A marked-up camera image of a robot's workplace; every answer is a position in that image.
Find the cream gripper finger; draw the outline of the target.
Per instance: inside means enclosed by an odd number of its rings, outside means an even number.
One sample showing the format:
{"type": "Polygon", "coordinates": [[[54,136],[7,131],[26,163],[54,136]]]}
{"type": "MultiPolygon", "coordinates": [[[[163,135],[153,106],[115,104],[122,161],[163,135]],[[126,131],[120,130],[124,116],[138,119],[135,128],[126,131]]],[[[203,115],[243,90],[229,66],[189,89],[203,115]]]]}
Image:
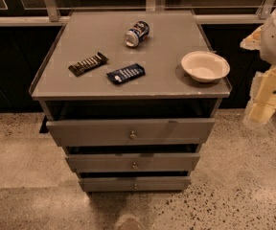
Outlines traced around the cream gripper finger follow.
{"type": "Polygon", "coordinates": [[[261,46],[262,26],[241,41],[240,46],[245,50],[259,50],[261,46]]]}
{"type": "Polygon", "coordinates": [[[276,109],[271,105],[250,103],[246,108],[246,117],[252,122],[266,124],[275,111],[276,109]]]}

